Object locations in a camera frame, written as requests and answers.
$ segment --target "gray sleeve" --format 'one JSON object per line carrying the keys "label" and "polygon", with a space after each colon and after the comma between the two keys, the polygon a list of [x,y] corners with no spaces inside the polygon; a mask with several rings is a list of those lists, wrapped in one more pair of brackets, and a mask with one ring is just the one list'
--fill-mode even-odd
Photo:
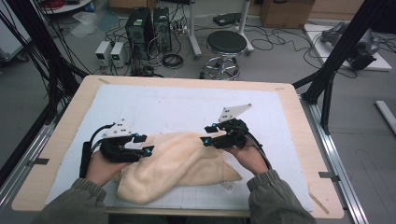
{"label": "gray sleeve", "polygon": [[47,223],[107,223],[103,200],[106,192],[86,179],[77,179],[72,187],[48,204],[33,220]]}
{"label": "gray sleeve", "polygon": [[316,223],[275,170],[255,176],[247,182],[247,187],[252,224]]}

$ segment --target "black stool seat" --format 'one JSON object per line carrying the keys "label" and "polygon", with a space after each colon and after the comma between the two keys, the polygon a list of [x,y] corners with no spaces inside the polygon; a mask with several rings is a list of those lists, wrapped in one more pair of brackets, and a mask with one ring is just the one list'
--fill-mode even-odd
{"label": "black stool seat", "polygon": [[216,31],[207,37],[207,45],[218,53],[237,54],[247,47],[246,39],[233,31]]}

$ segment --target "human hand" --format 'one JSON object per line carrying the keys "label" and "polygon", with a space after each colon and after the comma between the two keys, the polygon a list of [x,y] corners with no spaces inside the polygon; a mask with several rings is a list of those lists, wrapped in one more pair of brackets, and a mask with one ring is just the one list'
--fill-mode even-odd
{"label": "human hand", "polygon": [[103,186],[110,181],[113,176],[122,168],[130,165],[130,162],[111,162],[108,161],[100,150],[93,153],[88,167],[86,179]]}
{"label": "human hand", "polygon": [[224,148],[225,151],[233,154],[243,167],[248,169],[254,175],[260,175],[268,171],[267,164],[262,158],[262,154],[254,147],[250,140],[244,147],[229,147]]}

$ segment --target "crumpled cloth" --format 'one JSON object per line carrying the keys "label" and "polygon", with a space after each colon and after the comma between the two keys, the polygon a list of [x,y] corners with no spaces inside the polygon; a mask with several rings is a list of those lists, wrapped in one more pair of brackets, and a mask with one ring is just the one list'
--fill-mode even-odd
{"label": "crumpled cloth", "polygon": [[144,146],[154,146],[151,157],[120,172],[118,196],[132,203],[150,203],[173,186],[217,184],[242,179],[224,161],[223,150],[204,147],[199,133],[149,135]]}

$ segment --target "round stool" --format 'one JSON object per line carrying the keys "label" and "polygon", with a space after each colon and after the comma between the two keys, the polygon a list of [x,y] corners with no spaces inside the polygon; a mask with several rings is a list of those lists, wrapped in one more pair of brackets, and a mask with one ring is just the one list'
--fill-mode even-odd
{"label": "round stool", "polygon": [[205,64],[205,73],[213,79],[236,80],[239,66],[235,56],[247,47],[246,39],[233,31],[216,31],[207,37],[206,46],[219,56]]}

